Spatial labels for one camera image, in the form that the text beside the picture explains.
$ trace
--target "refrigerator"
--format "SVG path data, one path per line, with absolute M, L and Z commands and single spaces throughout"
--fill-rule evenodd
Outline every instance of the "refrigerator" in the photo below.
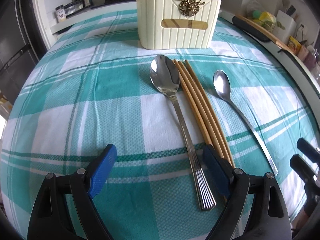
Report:
M 0 91 L 12 105 L 46 52 L 32 0 L 10 0 L 0 18 Z

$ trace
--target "white box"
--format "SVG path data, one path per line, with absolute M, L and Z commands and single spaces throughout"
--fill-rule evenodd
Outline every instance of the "white box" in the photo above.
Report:
M 289 15 L 285 14 L 283 11 L 280 10 L 277 14 L 277 22 L 280 22 L 285 29 L 283 30 L 282 28 L 277 27 L 276 24 L 272 33 L 284 44 L 288 44 L 289 37 L 293 36 L 297 23 Z
M 141 45 L 152 50 L 207 49 L 212 40 L 221 1 L 196 0 L 199 1 L 201 1 L 197 4 L 199 12 L 188 17 L 179 10 L 181 0 L 137 0 L 138 34 Z M 161 22 L 164 19 L 189 20 L 189 26 L 163 27 Z M 195 28 L 204 24 L 208 26 L 205 30 Z

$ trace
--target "wooden chopstick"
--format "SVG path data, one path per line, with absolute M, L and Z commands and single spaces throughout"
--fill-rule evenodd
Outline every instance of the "wooden chopstick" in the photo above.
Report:
M 187 85 L 186 85 L 186 83 L 185 83 L 185 81 L 184 81 L 184 79 L 183 79 L 183 77 L 181 75 L 180 75 L 180 82 L 181 82 L 182 89 L 183 89 L 183 91 L 184 91 L 184 93 L 186 95 L 186 98 L 187 98 L 187 100 L 189 102 L 189 105 L 191 106 L 191 110 L 193 112 L 193 115 L 196 118 L 196 121 L 198 123 L 198 126 L 200 128 L 200 131 L 202 133 L 202 136 L 204 138 L 205 143 L 206 144 L 212 144 L 212 141 L 210 139 L 208 130 L 207 130 L 205 124 L 204 124 L 204 121 L 203 121 L 203 119 L 201 117 L 201 114 L 200 114 L 200 112 L 199 112 L 199 110 L 198 110 L 198 108 L 196 106 L 196 103 L 195 103 L 193 97 L 191 96 L 191 93 L 190 93 L 190 91 L 189 91 L 189 89 L 188 89 L 188 87 L 187 87 Z
M 221 158 L 224 158 L 223 156 L 223 152 L 220 148 L 220 145 L 218 143 L 217 137 L 214 134 L 214 131 L 212 129 L 212 126 L 210 125 L 210 121 L 208 119 L 208 116 L 205 114 L 205 110 L 200 102 L 200 98 L 202 97 L 200 92 L 197 91 L 197 86 L 195 85 L 194 81 L 192 80 L 189 72 L 186 70 L 186 68 L 184 67 L 184 65 L 182 64 L 181 61 L 177 62 L 177 60 L 173 60 L 173 62 L 175 63 L 175 65 L 177 66 L 180 75 L 182 76 L 182 78 L 184 79 L 184 82 L 186 83 L 189 91 L 190 91 L 190 95 L 192 96 L 193 100 L 196 103 L 196 106 L 203 118 L 204 124 L 209 132 L 211 141 L 212 141 L 212 145 L 214 146 L 215 150 L 217 151 L 217 153 L 219 154 L 219 156 Z
M 209 102 L 209 99 L 208 99 L 206 93 L 204 92 L 204 89 L 203 89 L 199 79 L 197 78 L 195 72 L 193 71 L 190 63 L 187 60 L 185 60 L 185 64 L 186 64 L 187 70 L 189 71 L 191 77 L 195 81 L 195 83 L 196 83 L 196 85 L 197 85 L 197 87 L 198 87 L 198 89 L 199 89 L 199 91 L 200 91 L 200 93 L 201 93 L 201 95 L 202 95 L 202 97 L 204 99 L 205 104 L 209 108 L 210 115 L 211 115 L 209 117 L 209 120 L 211 120 L 211 122 L 212 122 L 211 125 L 213 126 L 216 134 L 218 134 L 217 138 L 218 138 L 219 144 L 223 146 L 223 150 L 229 156 L 230 164 L 232 165 L 232 167 L 235 168 L 235 163 L 234 163 L 234 160 L 233 160 L 233 157 L 232 157 L 228 142 L 226 140 L 226 137 L 223 134 L 222 128 L 221 128 L 220 123 L 219 123 L 219 120 L 218 120 L 215 112 L 212 109 L 212 106 L 211 106 L 211 104 Z

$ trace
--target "spoon handle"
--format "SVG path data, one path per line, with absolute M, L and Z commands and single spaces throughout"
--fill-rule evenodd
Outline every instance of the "spoon handle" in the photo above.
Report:
M 196 155 L 196 150 L 192 144 L 192 140 L 188 132 L 186 122 L 184 121 L 178 99 L 176 96 L 171 96 L 169 97 L 169 99 L 172 102 L 174 109 L 176 110 L 179 123 L 181 126 L 181 130 L 182 130 L 182 135 L 187 146 L 188 156 L 190 160 L 193 178 L 196 184 L 196 192 L 197 192 L 200 208 L 203 211 L 211 210 L 212 208 L 215 207 L 216 201 L 213 198 L 212 192 L 209 188 L 208 182 L 204 176 L 200 162 Z
M 247 126 L 250 128 L 250 130 L 253 132 L 253 135 L 255 136 L 255 138 L 257 139 L 258 143 L 260 144 L 264 155 L 267 157 L 269 165 L 273 171 L 273 174 L 275 176 L 277 176 L 278 174 L 278 169 L 275 165 L 275 163 L 273 162 L 273 159 L 268 151 L 268 149 L 266 148 L 266 145 L 264 144 L 264 142 L 262 141 L 262 139 L 260 138 L 259 134 L 257 133 L 257 131 L 255 130 L 255 128 L 253 128 L 253 126 L 250 124 L 249 120 L 244 116 L 244 114 L 240 111 L 240 109 L 230 100 L 228 101 L 228 103 L 235 109 L 235 111 L 239 114 L 239 116 L 244 120 L 244 122 L 247 124 Z

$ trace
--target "plaid tablecloth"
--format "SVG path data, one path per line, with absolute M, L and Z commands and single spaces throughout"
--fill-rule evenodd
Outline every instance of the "plaid tablecloth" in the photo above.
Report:
M 125 10 L 75 24 L 41 59 L 14 104 L 4 132 L 0 178 L 8 218 L 24 237 L 44 176 L 86 167 L 108 143 L 116 145 L 118 158 L 94 203 L 115 240 L 199 240 L 209 233 L 224 201 L 205 170 L 218 205 L 209 212 L 198 208 L 177 116 L 149 78 L 158 54 L 191 62 L 236 166 L 263 175 L 271 169 L 251 132 L 214 96 L 214 72 L 227 73 L 232 100 L 265 141 L 289 215 L 296 215 L 305 196 L 289 160 L 298 153 L 298 138 L 316 144 L 319 133 L 284 68 L 220 18 L 209 49 L 146 50 L 139 42 L 136 11 Z M 204 140 L 182 91 L 178 100 L 201 156 Z M 84 236 L 70 197 L 68 207 Z

